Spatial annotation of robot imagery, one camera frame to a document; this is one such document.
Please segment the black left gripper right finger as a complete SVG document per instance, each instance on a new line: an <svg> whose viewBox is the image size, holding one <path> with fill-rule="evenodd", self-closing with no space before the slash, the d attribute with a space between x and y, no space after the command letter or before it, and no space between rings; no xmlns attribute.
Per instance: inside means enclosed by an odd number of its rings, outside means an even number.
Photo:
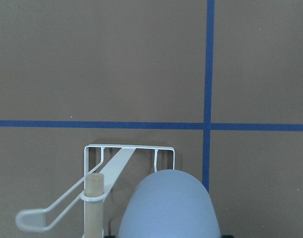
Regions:
<svg viewBox="0 0 303 238"><path fill-rule="evenodd" d="M233 235L222 235L221 238L234 238Z"/></svg>

